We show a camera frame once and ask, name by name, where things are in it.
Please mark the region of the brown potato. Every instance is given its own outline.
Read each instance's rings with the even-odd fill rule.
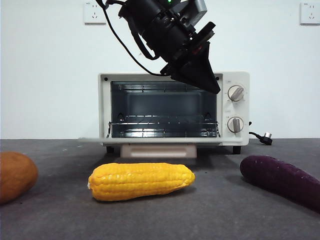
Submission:
[[[18,152],[1,152],[0,204],[8,203],[31,189],[38,179],[38,168]]]

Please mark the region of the white wall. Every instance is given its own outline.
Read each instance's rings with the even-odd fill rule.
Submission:
[[[83,24],[82,0],[1,1],[1,138],[98,137],[98,74],[142,72],[107,26]],[[299,0],[207,0],[216,71],[251,74],[251,130],[320,136],[320,26],[299,25]],[[126,22],[114,27],[145,60]]]

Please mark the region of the oven foot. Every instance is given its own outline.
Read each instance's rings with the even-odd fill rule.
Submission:
[[[115,153],[115,149],[112,146],[106,146],[106,153],[107,154],[114,154]]]
[[[233,154],[240,155],[241,154],[241,146],[233,146]]]

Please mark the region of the purple eggplant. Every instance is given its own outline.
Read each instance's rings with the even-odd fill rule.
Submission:
[[[253,185],[320,213],[320,181],[296,166],[271,156],[249,156],[240,171]]]

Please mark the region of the power cord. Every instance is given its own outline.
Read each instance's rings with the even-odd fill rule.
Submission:
[[[168,77],[170,76],[169,74],[158,74],[158,73],[153,73],[151,71],[149,71],[145,66],[143,66],[134,56],[133,54],[130,52],[130,50],[127,48],[127,46],[125,45],[125,43],[120,39],[120,37],[118,36],[118,34],[116,33],[116,31],[114,30],[114,28],[112,27],[112,24],[110,22],[109,16],[107,14],[106,11],[106,5],[108,4],[120,4],[123,5],[124,2],[122,1],[116,1],[116,0],[108,0],[106,1],[106,5],[103,4],[102,0],[96,0],[96,2],[98,3],[98,5],[102,8],[105,19],[109,25],[109,28],[111,29],[111,32],[113,33],[113,35],[116,37],[116,39],[120,42],[120,44],[123,46],[123,48],[126,50],[126,52],[129,54],[129,56],[135,61],[136,64],[138,64],[143,70],[145,70],[148,74],[152,75],[152,76],[157,76],[157,77]]]
[[[253,131],[250,131],[249,134],[256,136],[256,138],[259,139],[260,143],[262,143],[262,144],[265,144],[265,145],[268,145],[268,146],[272,145],[272,142],[273,142],[273,140],[271,139],[272,134],[269,133],[269,132],[266,132],[264,134],[264,136],[260,136],[259,134],[255,133]]]

